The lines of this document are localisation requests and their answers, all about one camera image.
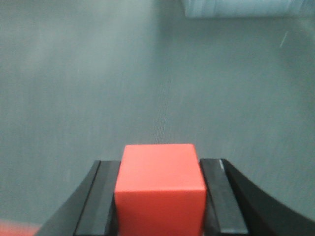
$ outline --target gray floor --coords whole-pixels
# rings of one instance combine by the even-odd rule
[[[0,24],[0,218],[43,223],[126,144],[195,143],[315,220],[315,19],[7,0]]]

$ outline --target black plastic part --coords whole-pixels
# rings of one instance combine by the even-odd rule
[[[100,161],[94,162],[78,188],[39,229],[36,236],[73,236],[99,165]]]
[[[266,194],[227,160],[222,162],[251,235],[315,236],[315,222]]]
[[[114,204],[119,161],[102,161],[84,207],[76,236],[117,235]]]
[[[207,184],[205,236],[247,236],[247,226],[220,159],[201,159]]]

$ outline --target red cube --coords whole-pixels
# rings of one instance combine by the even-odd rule
[[[0,220],[0,236],[33,236],[39,227]]]
[[[206,185],[194,145],[126,146],[115,203],[121,236],[200,236]]]

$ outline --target red object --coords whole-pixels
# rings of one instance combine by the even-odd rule
[[[121,236],[200,236],[205,202],[194,145],[126,146],[115,188]]]
[[[27,224],[0,221],[0,236],[33,236],[38,229]]]

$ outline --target gray surface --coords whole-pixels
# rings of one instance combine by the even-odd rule
[[[69,196],[66,202],[49,217],[49,220],[40,227],[35,236],[73,236],[100,163],[100,161],[93,163],[90,171],[80,185]]]
[[[315,220],[314,19],[8,0],[0,24],[0,218],[43,223],[126,144],[190,142]]]

